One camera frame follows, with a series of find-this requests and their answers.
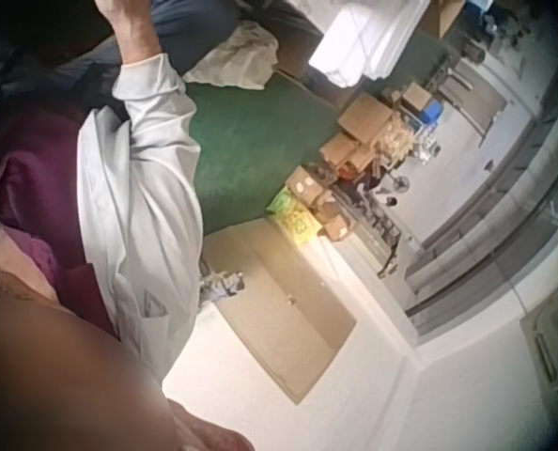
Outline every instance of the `white wall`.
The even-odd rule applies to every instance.
[[[518,321],[429,366],[398,451],[529,451],[549,433]]]

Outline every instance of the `brown cardboard box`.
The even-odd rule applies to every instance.
[[[315,200],[325,192],[325,187],[302,166],[298,166],[289,176],[286,186],[306,207],[313,205]]]
[[[329,223],[335,216],[339,215],[342,210],[335,200],[326,200],[322,204],[315,207],[314,215],[317,221],[322,225]]]
[[[392,116],[393,110],[372,97],[362,92],[346,109],[337,123],[363,144],[373,146],[373,140]]]
[[[419,28],[434,38],[442,39],[450,29],[466,0],[431,0]]]
[[[422,87],[412,82],[409,88],[404,92],[402,101],[404,106],[410,108],[413,113],[419,114],[431,101],[432,96]]]
[[[331,241],[343,240],[350,231],[349,220],[343,214],[334,216],[323,226],[323,230]]]
[[[350,156],[358,148],[359,144],[351,140],[343,133],[338,133],[325,146],[320,148],[320,154],[323,160],[334,171],[339,169]]]
[[[377,158],[378,153],[374,148],[370,146],[359,146],[355,152],[353,152],[346,163],[348,163],[352,168],[356,170],[357,173],[362,173],[367,166],[369,166],[375,158]]]

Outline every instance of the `white floor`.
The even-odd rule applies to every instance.
[[[417,242],[423,243],[457,213],[489,177],[494,166],[514,148],[532,120],[531,113],[496,77],[481,72],[509,102],[483,140],[465,117],[446,103],[436,136],[442,150],[426,165],[408,158],[396,171],[411,188],[398,198],[393,213]]]
[[[402,357],[375,324],[358,320],[332,365],[296,406],[210,305],[164,381],[164,393],[244,434],[259,451],[364,450]]]

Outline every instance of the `green carpet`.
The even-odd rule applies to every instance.
[[[262,91],[188,85],[188,94],[205,233],[263,216],[291,171],[337,132],[338,114],[280,75]]]

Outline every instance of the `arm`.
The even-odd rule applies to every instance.
[[[150,0],[95,0],[115,31],[123,66],[114,95],[131,119],[132,156],[194,177],[199,146],[189,136],[194,103],[162,53]]]

